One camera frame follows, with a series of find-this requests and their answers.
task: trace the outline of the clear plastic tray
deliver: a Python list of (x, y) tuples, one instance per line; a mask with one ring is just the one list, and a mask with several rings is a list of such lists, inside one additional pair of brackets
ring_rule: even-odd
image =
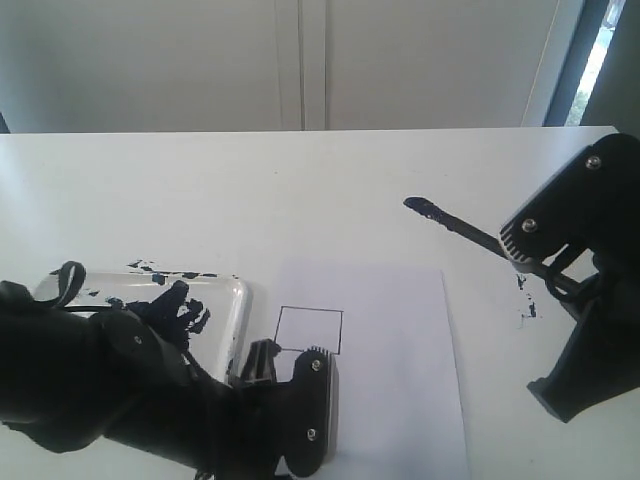
[[(248, 286), (235, 277), (171, 272), (108, 273), (87, 271), (85, 283), (69, 305), (109, 305), (120, 299), (129, 303), (155, 300), (176, 281), (189, 285), (187, 300), (204, 304), (211, 317), (199, 334), (190, 335), (190, 351), (200, 365), (218, 381), (227, 382), (228, 374), (237, 375), (246, 330)], [(58, 295), (57, 275), (47, 276), (36, 288), (38, 300)]]

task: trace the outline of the drawn square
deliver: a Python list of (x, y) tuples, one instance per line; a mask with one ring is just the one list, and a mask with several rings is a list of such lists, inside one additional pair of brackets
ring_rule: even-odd
[(282, 307), (274, 340), (283, 350), (317, 346), (339, 354), (341, 337), (342, 311)]

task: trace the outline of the white table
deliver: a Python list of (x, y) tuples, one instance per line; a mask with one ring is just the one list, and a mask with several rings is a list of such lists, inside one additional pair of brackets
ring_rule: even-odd
[[(0, 276), (34, 286), (67, 259), (113, 270), (139, 258), (237, 274), (254, 293), (257, 338), (274, 321), (265, 305), (287, 257), (435, 267), (444, 271), (473, 478), (637, 478), (638, 392), (569, 425), (545, 413), (525, 386), (549, 373), (573, 320), (541, 281), (520, 291), (508, 263), (402, 206), (425, 196), (496, 232), (558, 167), (610, 132), (1, 136)], [(525, 292), (539, 315), (521, 325)], [(49, 478), (75, 480), (77, 462), (89, 462), (92, 478), (126, 472), (114, 465), (126, 460), (91, 456), (91, 447), (35, 461), (35, 447), (18, 437), (0, 433), (0, 470), (14, 479), (49, 468)], [(176, 467), (154, 478), (190, 474)]]

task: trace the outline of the metal screw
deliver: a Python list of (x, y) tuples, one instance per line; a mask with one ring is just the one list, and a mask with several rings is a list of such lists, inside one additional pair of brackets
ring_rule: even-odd
[(538, 224), (533, 218), (527, 218), (522, 222), (522, 230), (525, 233), (533, 233), (538, 229)]
[(597, 170), (602, 166), (602, 160), (600, 160), (600, 157), (596, 156), (589, 157), (587, 158), (585, 165), (589, 170)]

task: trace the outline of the white paper sheet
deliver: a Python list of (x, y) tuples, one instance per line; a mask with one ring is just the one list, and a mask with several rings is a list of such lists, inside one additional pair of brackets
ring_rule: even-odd
[(315, 478), (470, 478), (439, 271), (292, 262), (272, 299), (280, 381), (298, 350), (336, 355), (337, 454)]

